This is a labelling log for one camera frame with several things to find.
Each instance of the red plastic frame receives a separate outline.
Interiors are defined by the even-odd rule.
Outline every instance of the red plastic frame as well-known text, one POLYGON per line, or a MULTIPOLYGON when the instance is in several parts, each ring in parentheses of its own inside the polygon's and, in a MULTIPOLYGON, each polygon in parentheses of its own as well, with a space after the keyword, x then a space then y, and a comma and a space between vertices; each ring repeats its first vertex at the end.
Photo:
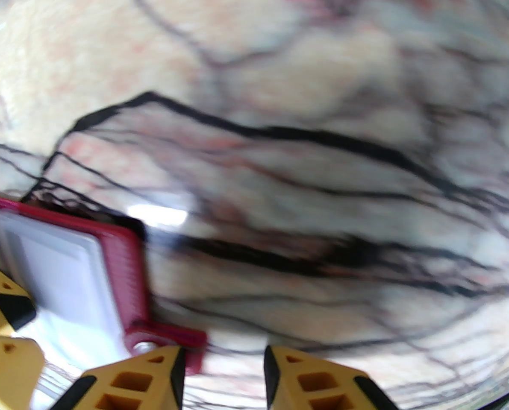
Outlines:
POLYGON ((140 342, 159 346, 178 344, 187 349, 186 371, 201 371, 207 334, 200 330, 159 324, 150 320, 141 241, 126 228, 32 207, 0 197, 0 208, 17 214, 95 236, 102 248, 114 302, 125 330, 125 346, 131 354, 140 342))

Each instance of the screw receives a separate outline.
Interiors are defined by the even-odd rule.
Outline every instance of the screw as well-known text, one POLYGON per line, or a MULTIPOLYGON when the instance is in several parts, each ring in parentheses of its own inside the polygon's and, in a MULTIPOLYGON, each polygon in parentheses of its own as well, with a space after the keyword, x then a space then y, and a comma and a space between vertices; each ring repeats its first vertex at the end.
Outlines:
POLYGON ((150 351, 153 351, 154 349, 157 349, 159 346, 153 342, 138 342, 134 347, 133 351, 135 351, 135 354, 141 355, 149 353, 150 351))

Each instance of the marble surface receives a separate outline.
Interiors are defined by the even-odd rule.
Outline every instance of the marble surface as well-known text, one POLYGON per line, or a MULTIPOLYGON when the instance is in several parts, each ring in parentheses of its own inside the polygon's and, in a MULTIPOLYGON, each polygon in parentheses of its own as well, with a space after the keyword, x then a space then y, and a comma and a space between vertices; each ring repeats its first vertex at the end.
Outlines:
POLYGON ((264 408, 268 341, 509 388, 509 0, 0 0, 0 193, 145 223, 185 408, 264 408))

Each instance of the yellow plastic part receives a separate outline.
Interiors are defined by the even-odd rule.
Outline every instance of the yellow plastic part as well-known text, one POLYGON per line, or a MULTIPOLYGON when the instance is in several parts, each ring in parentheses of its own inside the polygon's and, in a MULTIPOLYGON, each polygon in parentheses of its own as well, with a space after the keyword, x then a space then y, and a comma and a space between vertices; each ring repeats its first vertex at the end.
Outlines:
POLYGON ((28 410, 44 363, 34 340, 0 337, 0 410, 28 410))
POLYGON ((264 374, 271 410, 396 408, 365 372, 295 349, 268 346, 264 374))
POLYGON ((155 349, 86 371, 52 410, 180 410, 184 371, 184 349, 155 349))
POLYGON ((0 271, 0 336, 10 336, 35 316, 28 293, 0 271))

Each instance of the square hole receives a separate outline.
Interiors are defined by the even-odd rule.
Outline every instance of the square hole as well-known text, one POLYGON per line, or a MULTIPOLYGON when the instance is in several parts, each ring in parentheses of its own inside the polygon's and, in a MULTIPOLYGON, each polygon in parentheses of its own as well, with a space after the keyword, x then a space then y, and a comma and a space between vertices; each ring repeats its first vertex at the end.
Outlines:
POLYGON ((313 410, 350 410, 353 407, 346 395, 328 396, 309 402, 313 410))
POLYGON ((150 387, 152 376, 139 372, 121 372, 114 378, 112 386, 120 389, 145 392, 150 387))
POLYGON ((328 372, 307 373, 298 376, 298 382, 305 392, 326 390, 338 387, 334 377, 328 372))
POLYGON ((149 363, 163 363, 164 359, 165 359, 165 357, 160 355, 159 357, 155 357, 155 358, 150 359, 148 361, 149 361, 149 363))
POLYGON ((137 410, 141 400, 124 398, 123 396, 103 395, 96 408, 100 410, 137 410))

